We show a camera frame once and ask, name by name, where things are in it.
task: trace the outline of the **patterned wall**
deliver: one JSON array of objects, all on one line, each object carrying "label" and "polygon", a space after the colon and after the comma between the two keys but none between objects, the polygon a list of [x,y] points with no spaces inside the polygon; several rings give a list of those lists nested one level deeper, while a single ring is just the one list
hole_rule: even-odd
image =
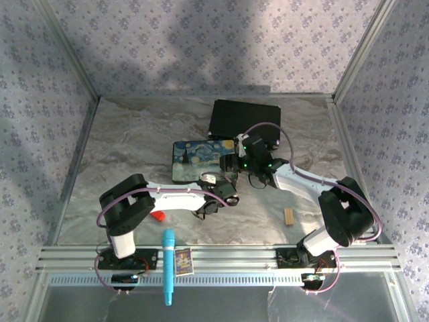
[{"label": "patterned wall", "polygon": [[104,96],[332,93],[379,0],[51,0]]},{"label": "patterned wall", "polygon": [[429,3],[398,3],[341,108],[371,200],[429,321]]},{"label": "patterned wall", "polygon": [[2,0],[0,12],[0,321],[16,321],[89,99],[31,1]]}]

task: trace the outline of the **small card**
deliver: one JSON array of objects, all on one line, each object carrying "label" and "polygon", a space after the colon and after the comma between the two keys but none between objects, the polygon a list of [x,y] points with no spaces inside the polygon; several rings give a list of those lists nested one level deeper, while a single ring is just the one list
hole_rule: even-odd
[{"label": "small card", "polygon": [[174,257],[176,259],[176,276],[194,274],[194,262],[190,248],[175,250]]}]

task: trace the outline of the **red eraser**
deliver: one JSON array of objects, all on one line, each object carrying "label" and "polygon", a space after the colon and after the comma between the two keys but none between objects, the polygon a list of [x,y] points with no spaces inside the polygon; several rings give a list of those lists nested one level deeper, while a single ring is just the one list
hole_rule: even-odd
[{"label": "red eraser", "polygon": [[150,213],[153,218],[158,220],[159,222],[163,222],[166,218],[166,214],[162,211],[154,211],[153,213]]}]

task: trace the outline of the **blue marker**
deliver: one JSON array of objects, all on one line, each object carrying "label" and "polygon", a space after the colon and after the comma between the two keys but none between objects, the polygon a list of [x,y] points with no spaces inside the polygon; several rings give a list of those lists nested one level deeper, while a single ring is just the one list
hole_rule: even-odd
[{"label": "blue marker", "polygon": [[164,299],[169,307],[173,303],[174,290],[174,231],[166,229],[162,234],[164,250]]}]

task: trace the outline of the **small wooden piece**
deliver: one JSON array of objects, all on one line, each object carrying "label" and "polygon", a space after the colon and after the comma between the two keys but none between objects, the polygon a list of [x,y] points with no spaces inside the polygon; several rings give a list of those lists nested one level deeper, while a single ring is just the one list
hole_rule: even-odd
[{"label": "small wooden piece", "polygon": [[294,211],[292,208],[284,209],[284,223],[286,224],[286,226],[292,226],[293,224],[295,224]]}]

